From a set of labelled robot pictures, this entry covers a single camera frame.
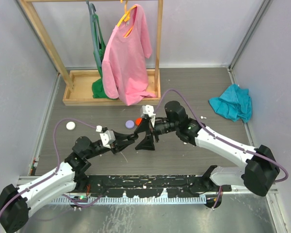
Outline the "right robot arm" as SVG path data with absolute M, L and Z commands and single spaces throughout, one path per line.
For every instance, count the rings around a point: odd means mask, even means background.
M 246 187 L 258 196 L 266 196 L 280 173 L 273 153 L 267 146 L 255 148 L 215 132 L 188 117 L 178 101 L 169 101 L 164 109 L 166 117 L 156 117 L 153 106 L 142 106 L 142 120 L 134 132 L 145 132 L 146 135 L 136 150 L 155 150 L 154 143 L 158 142 L 159 135 L 175 132 L 182 142 L 213 151 L 235 164 L 234 167 L 210 166 L 203 175 L 206 190 L 237 185 Z

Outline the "white earbud charging case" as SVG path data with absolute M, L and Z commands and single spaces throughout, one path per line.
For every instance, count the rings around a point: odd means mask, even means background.
M 72 131 L 74 130 L 76 127 L 76 123 L 73 122 L 73 121 L 69 121 L 66 123 L 66 129 L 69 130 L 69 131 Z

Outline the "purple earbud charging case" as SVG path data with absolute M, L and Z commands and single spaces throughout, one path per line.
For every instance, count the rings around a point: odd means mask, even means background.
M 127 120 L 126 123 L 125 123 L 125 126 L 126 126 L 127 129 L 133 129 L 134 126 L 135 126 L 135 123 L 132 120 Z

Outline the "black earbud charging case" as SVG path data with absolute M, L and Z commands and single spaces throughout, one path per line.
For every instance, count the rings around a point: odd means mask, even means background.
M 138 134 L 134 134 L 134 133 L 132 133 L 132 134 L 130 134 L 129 136 L 128 136 L 128 140 L 133 140 L 133 141 L 135 141 L 135 140 L 137 140 L 138 139 Z

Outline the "orange earbud charging case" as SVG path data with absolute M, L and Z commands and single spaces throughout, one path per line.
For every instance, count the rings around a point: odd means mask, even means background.
M 142 118 L 139 117 L 139 118 L 136 119 L 135 124 L 136 124 L 137 126 L 139 126 L 140 123 L 141 123 L 141 121 L 142 121 Z

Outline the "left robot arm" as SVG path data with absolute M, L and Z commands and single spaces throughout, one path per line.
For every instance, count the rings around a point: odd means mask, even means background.
M 106 152 L 116 154 L 133 144 L 138 138 L 135 133 L 122 134 L 106 130 L 100 139 L 92 142 L 88 137 L 79 137 L 72 153 L 56 168 L 39 178 L 19 187 L 9 184 L 0 194 L 0 226 L 7 233 L 22 228 L 28 219 L 53 198 L 75 190 L 87 188 L 85 171 L 90 167 L 90 158 Z

